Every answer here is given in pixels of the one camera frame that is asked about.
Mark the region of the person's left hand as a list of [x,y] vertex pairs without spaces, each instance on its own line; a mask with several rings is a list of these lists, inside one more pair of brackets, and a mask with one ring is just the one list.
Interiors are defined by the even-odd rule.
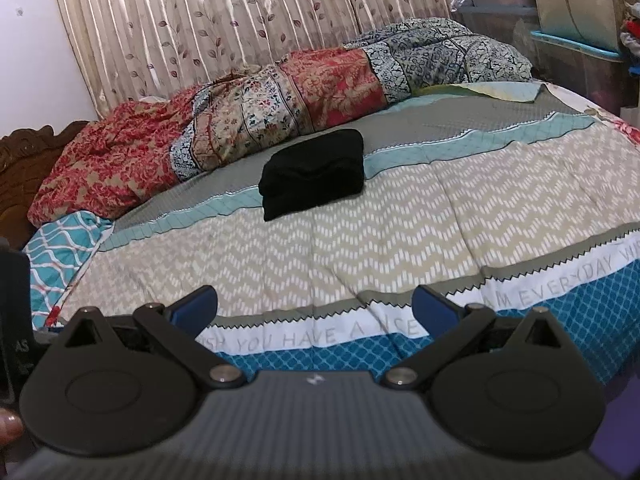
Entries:
[[0,408],[0,448],[12,444],[24,434],[24,425],[16,413]]

